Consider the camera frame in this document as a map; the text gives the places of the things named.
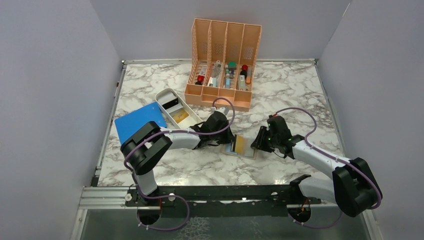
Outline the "beige card holder wallet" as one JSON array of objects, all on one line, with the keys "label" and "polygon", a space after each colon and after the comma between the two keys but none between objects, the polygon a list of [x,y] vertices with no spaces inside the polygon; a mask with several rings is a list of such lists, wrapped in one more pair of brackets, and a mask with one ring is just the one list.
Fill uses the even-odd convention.
[{"label": "beige card holder wallet", "polygon": [[235,140],[232,143],[225,144],[221,153],[225,155],[255,160],[257,156],[257,149],[252,148],[254,138],[242,135],[234,135]]}]

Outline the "white oblong tray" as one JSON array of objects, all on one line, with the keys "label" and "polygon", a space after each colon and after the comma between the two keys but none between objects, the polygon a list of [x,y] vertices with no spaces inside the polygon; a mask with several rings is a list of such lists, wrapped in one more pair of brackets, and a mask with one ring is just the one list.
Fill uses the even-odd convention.
[{"label": "white oblong tray", "polygon": [[187,129],[203,120],[172,88],[165,88],[155,95],[161,112],[176,129]]}]

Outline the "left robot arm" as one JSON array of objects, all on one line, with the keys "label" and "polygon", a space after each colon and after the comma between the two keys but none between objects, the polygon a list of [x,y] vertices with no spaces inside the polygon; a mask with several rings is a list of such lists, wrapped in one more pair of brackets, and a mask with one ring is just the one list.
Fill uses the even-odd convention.
[{"label": "left robot arm", "polygon": [[138,199],[144,205],[152,205],[157,200],[158,185],[153,168],[167,151],[197,150],[235,141],[228,112],[227,107],[220,107],[207,120],[185,129],[164,128],[149,121],[121,145],[124,165],[132,172],[139,189]]}]

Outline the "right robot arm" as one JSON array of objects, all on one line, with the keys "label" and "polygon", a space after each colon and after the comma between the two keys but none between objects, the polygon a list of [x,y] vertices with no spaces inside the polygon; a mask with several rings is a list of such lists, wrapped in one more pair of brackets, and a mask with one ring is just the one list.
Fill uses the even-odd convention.
[{"label": "right robot arm", "polygon": [[292,181],[288,196],[296,204],[307,198],[320,199],[337,204],[345,215],[356,217],[382,201],[382,192],[364,159],[334,155],[312,145],[304,136],[293,135],[281,116],[269,117],[251,147],[268,153],[278,150],[284,158],[304,162],[327,176],[318,179],[304,175]]}]

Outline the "gold card in tray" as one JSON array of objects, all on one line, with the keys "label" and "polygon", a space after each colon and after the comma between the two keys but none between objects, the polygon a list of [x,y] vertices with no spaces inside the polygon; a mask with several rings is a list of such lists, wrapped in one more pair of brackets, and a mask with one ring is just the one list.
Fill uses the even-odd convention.
[{"label": "gold card in tray", "polygon": [[177,124],[179,124],[180,122],[185,120],[188,116],[189,116],[189,114],[184,109],[180,109],[179,111],[176,111],[176,112],[173,113],[172,119]]}]

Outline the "black card in tray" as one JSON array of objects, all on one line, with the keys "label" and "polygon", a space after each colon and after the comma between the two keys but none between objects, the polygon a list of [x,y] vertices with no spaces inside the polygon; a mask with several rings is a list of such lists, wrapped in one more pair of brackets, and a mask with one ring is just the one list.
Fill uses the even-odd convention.
[{"label": "black card in tray", "polygon": [[172,108],[172,107],[174,107],[174,106],[176,106],[178,104],[179,104],[179,99],[178,98],[175,98],[175,99],[172,99],[172,100],[170,100],[170,101],[162,104],[162,107],[165,110],[168,110],[168,109],[170,109],[170,108]]}]

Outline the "white card in tray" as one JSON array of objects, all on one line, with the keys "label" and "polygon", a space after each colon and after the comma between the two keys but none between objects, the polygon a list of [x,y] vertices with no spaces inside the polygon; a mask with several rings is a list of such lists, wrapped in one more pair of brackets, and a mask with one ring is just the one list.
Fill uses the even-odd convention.
[{"label": "white card in tray", "polygon": [[157,98],[157,101],[158,101],[159,104],[164,105],[164,104],[167,104],[171,101],[174,101],[175,99],[177,99],[177,97],[171,91],[171,92],[166,92],[164,95],[159,96]]}]

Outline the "red capped item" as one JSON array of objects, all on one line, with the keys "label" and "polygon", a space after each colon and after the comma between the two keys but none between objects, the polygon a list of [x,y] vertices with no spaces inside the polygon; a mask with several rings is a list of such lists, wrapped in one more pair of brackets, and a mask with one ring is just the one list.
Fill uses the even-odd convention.
[{"label": "red capped item", "polygon": [[197,79],[196,79],[196,82],[195,82],[195,85],[203,85],[204,84],[204,81],[205,81],[205,76],[204,75],[198,75],[197,76]]}]

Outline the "orange marker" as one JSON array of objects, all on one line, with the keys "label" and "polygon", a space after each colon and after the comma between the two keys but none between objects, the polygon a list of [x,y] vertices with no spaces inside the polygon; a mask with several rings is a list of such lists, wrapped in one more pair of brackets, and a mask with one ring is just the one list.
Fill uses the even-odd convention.
[{"label": "orange marker", "polygon": [[245,80],[246,84],[250,85],[252,83],[252,68],[248,67],[247,69],[247,76]]}]

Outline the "green capped bottle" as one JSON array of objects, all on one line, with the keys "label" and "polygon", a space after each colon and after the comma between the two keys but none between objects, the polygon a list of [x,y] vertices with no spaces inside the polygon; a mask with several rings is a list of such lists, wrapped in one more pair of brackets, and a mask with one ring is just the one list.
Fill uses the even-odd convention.
[{"label": "green capped bottle", "polygon": [[235,61],[229,61],[226,67],[229,71],[235,71],[237,69],[237,63]]}]

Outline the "red black bottle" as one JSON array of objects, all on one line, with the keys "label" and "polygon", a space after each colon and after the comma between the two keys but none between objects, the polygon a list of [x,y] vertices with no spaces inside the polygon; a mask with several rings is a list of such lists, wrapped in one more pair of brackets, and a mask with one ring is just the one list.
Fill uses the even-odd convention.
[{"label": "red black bottle", "polygon": [[245,78],[245,79],[246,79],[246,78],[247,78],[247,76],[248,76],[248,70],[249,70],[249,66],[248,66],[248,65],[243,64],[243,65],[241,66],[240,75],[241,75],[241,76],[244,76],[244,78]]}]

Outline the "peach desk organizer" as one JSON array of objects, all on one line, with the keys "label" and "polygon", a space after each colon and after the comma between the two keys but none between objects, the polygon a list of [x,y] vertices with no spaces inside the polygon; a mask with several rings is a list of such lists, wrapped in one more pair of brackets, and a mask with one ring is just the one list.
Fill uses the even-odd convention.
[{"label": "peach desk organizer", "polygon": [[[253,96],[254,72],[262,35],[262,26],[196,18],[191,29],[192,67],[184,91],[188,104],[223,105],[228,99],[237,111],[248,112]],[[235,61],[237,69],[226,64]],[[240,75],[242,65],[252,68],[251,84]],[[205,76],[196,85],[198,75]]]}]

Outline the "blue notebook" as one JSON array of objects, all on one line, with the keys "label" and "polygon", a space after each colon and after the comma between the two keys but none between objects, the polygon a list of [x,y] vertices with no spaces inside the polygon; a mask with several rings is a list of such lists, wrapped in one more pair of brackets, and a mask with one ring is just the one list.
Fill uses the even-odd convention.
[{"label": "blue notebook", "polygon": [[122,145],[146,123],[154,121],[159,127],[167,127],[157,102],[147,104],[114,120],[120,144]]}]

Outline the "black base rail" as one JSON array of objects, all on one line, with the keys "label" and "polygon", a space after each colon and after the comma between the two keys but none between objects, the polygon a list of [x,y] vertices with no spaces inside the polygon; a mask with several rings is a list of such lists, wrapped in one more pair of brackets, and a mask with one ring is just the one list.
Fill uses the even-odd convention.
[{"label": "black base rail", "polygon": [[290,209],[321,203],[318,198],[304,197],[289,184],[159,186],[152,195],[160,198],[147,199],[132,187],[124,197],[125,206],[144,216],[163,218],[287,217]]}]

